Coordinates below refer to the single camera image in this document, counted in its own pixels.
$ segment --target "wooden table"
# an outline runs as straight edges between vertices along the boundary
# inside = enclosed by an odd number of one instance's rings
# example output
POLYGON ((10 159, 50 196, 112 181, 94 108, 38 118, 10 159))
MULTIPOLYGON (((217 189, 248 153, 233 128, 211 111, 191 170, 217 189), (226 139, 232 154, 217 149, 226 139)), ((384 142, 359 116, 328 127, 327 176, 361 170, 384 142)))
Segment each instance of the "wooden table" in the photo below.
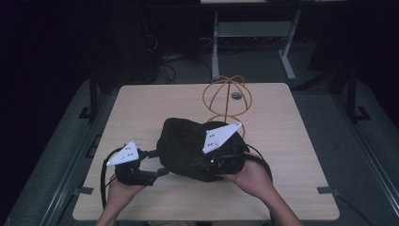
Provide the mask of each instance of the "wooden table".
MULTIPOLYGON (((108 154, 134 139, 141 150, 154 150, 167 118, 206 122, 209 111, 202 93, 207 85, 126 86, 119 96, 88 172, 73 216, 96 220, 102 213, 100 172, 108 154)), ((271 167, 274 185, 300 219, 333 220, 339 210, 331 194, 319 194, 328 186, 306 128, 285 84, 246 84, 253 96, 251 108, 237 118, 246 128, 245 142, 257 148, 271 167)), ((214 105, 224 109, 226 96, 214 105)), ((240 111, 243 99, 230 98, 229 110, 240 111)), ((158 158, 142 162, 142 170, 162 168, 158 158)), ((114 168, 107 171, 109 178, 114 168)), ((267 208, 228 181, 203 183, 176 174, 158 178, 140 192, 121 213, 130 220, 264 220, 267 208)))

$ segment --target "person's left hand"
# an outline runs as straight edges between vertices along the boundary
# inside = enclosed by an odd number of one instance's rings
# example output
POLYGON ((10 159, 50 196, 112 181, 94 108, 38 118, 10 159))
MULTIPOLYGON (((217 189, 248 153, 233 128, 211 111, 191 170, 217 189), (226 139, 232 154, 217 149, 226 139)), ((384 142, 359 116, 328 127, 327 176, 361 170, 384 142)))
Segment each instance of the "person's left hand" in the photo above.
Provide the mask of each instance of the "person's left hand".
POLYGON ((114 174, 110 178, 111 183, 109 184, 108 200, 96 225, 112 225, 117 219, 120 211, 132 201, 135 194, 146 187, 127 186, 119 182, 115 177, 116 175, 114 174))
POLYGON ((113 181, 109 184, 108 200, 106 205, 111 205, 113 208, 121 211, 132 201, 135 194, 140 192, 146 186, 127 186, 119 182, 115 177, 116 175, 114 174, 110 178, 110 181, 113 181))

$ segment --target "person's right hand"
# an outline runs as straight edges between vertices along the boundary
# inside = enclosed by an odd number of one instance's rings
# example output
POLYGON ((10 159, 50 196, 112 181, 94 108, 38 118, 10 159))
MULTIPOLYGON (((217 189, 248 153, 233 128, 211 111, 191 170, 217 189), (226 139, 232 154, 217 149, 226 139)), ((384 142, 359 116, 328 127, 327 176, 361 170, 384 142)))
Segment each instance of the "person's right hand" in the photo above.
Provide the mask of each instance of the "person's right hand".
POLYGON ((235 174, 222 174, 220 176, 233 181, 244 192, 258 199, 266 199, 267 197, 264 197, 264 195, 269 193, 275 195, 274 193, 277 192, 264 167, 254 161, 246 160, 241 171, 235 174))
POLYGON ((241 171, 220 176, 233 181, 247 194, 260 199, 270 210, 278 225, 303 226, 294 211, 274 188, 266 169, 259 163, 246 160, 241 171))

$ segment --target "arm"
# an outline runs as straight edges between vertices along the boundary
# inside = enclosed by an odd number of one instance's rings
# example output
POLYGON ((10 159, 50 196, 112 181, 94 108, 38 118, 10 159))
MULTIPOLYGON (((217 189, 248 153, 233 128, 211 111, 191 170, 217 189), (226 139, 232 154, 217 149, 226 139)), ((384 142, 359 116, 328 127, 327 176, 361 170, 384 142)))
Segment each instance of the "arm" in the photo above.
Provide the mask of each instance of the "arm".
POLYGON ((120 211, 132 201, 135 194, 144 188, 145 186, 127 186, 118 180, 112 181, 109 184, 108 201, 96 226, 112 226, 115 220, 117 220, 120 211))
POLYGON ((274 188, 269 176, 260 164, 247 160, 241 171, 221 176, 233 181, 247 194, 260 199, 270 210, 278 225, 304 225, 274 188))

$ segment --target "white paper tag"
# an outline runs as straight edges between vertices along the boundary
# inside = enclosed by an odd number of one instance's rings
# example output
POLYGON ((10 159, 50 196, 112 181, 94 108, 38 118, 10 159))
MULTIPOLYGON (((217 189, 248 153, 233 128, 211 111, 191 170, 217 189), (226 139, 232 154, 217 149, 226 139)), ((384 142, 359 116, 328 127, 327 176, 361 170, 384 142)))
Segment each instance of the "white paper tag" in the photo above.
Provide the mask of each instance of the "white paper tag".
POLYGON ((138 151, 135 141, 132 140, 124 146, 115 156, 113 156, 106 165, 115 166, 118 164, 135 161, 138 159, 138 151))
POLYGON ((222 146, 241 127, 241 122, 225 125, 206 131, 206 139, 203 145, 203 153, 209 153, 222 146))

